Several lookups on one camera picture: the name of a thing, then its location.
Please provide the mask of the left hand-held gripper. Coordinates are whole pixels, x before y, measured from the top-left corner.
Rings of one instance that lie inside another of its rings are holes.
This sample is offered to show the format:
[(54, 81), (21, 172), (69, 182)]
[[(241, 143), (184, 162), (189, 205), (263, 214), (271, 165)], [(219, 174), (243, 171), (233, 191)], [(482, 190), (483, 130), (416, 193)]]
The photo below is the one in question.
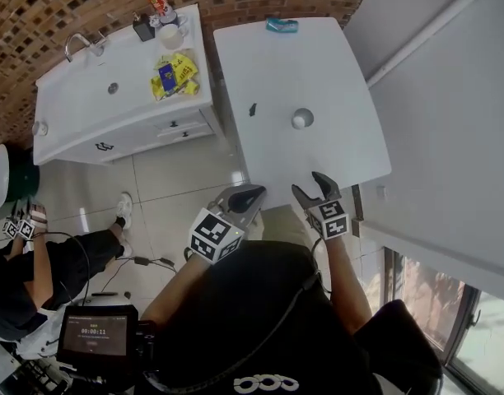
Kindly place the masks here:
[(189, 230), (189, 249), (210, 264), (234, 253), (245, 242), (265, 187), (242, 184), (225, 189), (202, 208)]

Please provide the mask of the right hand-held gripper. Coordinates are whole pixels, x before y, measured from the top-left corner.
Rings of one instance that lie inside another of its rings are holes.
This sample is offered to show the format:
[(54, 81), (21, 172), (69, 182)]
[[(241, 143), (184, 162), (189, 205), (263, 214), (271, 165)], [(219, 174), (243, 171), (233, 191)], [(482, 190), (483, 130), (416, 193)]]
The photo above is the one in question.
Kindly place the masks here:
[(317, 198), (309, 197), (299, 186), (292, 185), (292, 193), (305, 211), (310, 226), (324, 241), (348, 234), (350, 218), (338, 200), (342, 197), (338, 184), (326, 174), (313, 171), (311, 175), (327, 202), (318, 205)]

